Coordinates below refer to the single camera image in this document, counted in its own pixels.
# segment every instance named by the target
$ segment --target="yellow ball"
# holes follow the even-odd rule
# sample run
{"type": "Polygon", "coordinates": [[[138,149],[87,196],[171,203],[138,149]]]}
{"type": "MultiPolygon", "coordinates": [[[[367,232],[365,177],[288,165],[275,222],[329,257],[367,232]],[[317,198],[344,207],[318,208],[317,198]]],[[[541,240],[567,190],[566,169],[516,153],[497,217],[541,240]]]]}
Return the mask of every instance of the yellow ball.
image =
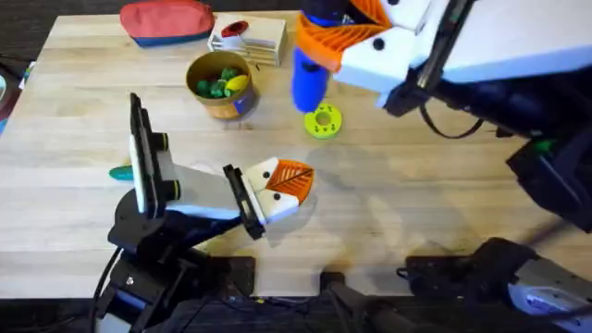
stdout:
{"type": "Polygon", "coordinates": [[[239,92],[243,90],[247,84],[249,84],[249,77],[246,75],[239,75],[234,77],[226,83],[226,89],[232,90],[233,92],[239,92]]]}

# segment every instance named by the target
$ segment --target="black clamp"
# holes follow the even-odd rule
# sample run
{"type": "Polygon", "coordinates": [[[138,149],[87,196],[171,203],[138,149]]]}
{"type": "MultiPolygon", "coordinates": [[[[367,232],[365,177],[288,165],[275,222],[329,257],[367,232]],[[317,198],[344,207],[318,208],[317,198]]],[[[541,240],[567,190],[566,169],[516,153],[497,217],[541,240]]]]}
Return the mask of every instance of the black clamp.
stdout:
{"type": "Polygon", "coordinates": [[[240,209],[240,220],[247,229],[247,232],[254,240],[263,237],[265,228],[259,223],[259,217],[253,209],[253,203],[249,198],[249,193],[242,182],[242,172],[239,168],[232,165],[224,166],[224,174],[230,182],[230,188],[240,209]]]}

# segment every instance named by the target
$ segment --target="screw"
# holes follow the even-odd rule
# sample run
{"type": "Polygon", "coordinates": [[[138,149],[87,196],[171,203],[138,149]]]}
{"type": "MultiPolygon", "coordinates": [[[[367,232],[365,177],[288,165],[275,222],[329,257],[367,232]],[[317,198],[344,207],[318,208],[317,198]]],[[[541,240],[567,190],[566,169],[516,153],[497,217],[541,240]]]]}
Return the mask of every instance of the screw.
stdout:
{"type": "Polygon", "coordinates": [[[372,46],[374,46],[374,49],[377,51],[382,51],[385,48],[385,41],[382,38],[376,38],[373,42],[372,42],[372,46]]]}

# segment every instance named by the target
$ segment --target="white plastic part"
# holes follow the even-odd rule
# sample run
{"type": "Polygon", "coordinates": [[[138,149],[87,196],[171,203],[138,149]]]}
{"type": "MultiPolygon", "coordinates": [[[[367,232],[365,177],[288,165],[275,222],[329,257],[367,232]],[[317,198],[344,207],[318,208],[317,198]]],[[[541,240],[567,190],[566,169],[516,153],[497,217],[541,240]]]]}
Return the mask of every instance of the white plastic part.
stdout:
{"type": "Polygon", "coordinates": [[[261,190],[255,194],[261,205],[267,224],[273,223],[298,211],[298,198],[281,192],[261,190]]]}
{"type": "Polygon", "coordinates": [[[391,5],[389,0],[380,0],[390,23],[406,30],[418,32],[426,19],[426,11],[431,0],[400,0],[391,5]]]}
{"type": "Polygon", "coordinates": [[[379,93],[389,92],[407,78],[414,44],[411,31],[398,27],[384,31],[347,48],[333,79],[379,93]],[[376,39],[384,42],[382,50],[375,49],[376,39]]]}
{"type": "Polygon", "coordinates": [[[132,134],[129,135],[129,160],[131,162],[131,171],[133,173],[133,187],[136,189],[138,213],[144,214],[144,212],[146,212],[146,206],[144,205],[145,188],[142,180],[142,173],[140,171],[140,160],[138,158],[138,150],[136,149],[136,141],[132,134]]]}
{"type": "Polygon", "coordinates": [[[276,168],[278,168],[279,159],[277,157],[271,157],[259,164],[249,167],[244,175],[247,176],[249,182],[253,186],[253,191],[258,192],[267,186],[269,178],[265,178],[264,174],[268,173],[269,177],[274,174],[276,168]]]}
{"type": "Polygon", "coordinates": [[[177,165],[175,173],[181,196],[166,203],[167,210],[222,220],[233,219],[241,213],[226,178],[177,165]]]}
{"type": "Polygon", "coordinates": [[[267,224],[267,220],[265,219],[265,215],[263,214],[263,210],[261,210],[261,205],[257,200],[257,196],[253,191],[253,185],[249,181],[249,178],[246,175],[240,176],[242,179],[242,183],[244,184],[245,190],[247,191],[247,195],[249,195],[249,199],[251,200],[251,205],[253,206],[253,210],[255,211],[255,215],[259,220],[259,224],[265,225],[267,224]]]}
{"type": "Polygon", "coordinates": [[[592,65],[592,1],[476,1],[444,67],[444,79],[476,82],[592,65]]]}
{"type": "Polygon", "coordinates": [[[427,9],[425,25],[417,34],[411,68],[417,68],[423,65],[432,53],[440,21],[446,12],[449,2],[450,0],[432,0],[427,9]]]}

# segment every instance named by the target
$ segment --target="dark floor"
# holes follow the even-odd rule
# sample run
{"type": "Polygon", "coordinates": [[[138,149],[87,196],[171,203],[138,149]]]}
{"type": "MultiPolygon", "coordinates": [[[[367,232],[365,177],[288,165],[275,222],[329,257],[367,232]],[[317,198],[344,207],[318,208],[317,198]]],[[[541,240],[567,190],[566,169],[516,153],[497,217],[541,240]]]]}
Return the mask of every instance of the dark floor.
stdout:
{"type": "MultiPolygon", "coordinates": [[[[206,0],[214,11],[297,9],[302,0],[206,0]]],[[[35,58],[56,16],[76,14],[115,14],[126,0],[0,0],[0,54],[35,58]]],[[[8,62],[17,70],[24,66],[8,62]]],[[[433,321],[464,332],[492,332],[519,314],[508,314],[503,307],[472,309],[457,304],[422,303],[412,298],[393,299],[401,313],[425,322],[433,321]]],[[[0,332],[82,332],[86,331],[89,300],[0,300],[0,332]]],[[[201,304],[183,304],[173,319],[157,327],[157,332],[180,332],[201,304]]],[[[340,332],[331,303],[314,299],[293,311],[235,302],[233,310],[219,302],[207,304],[191,321],[187,332],[340,332]]],[[[538,333],[558,329],[538,329],[538,333]]]]}

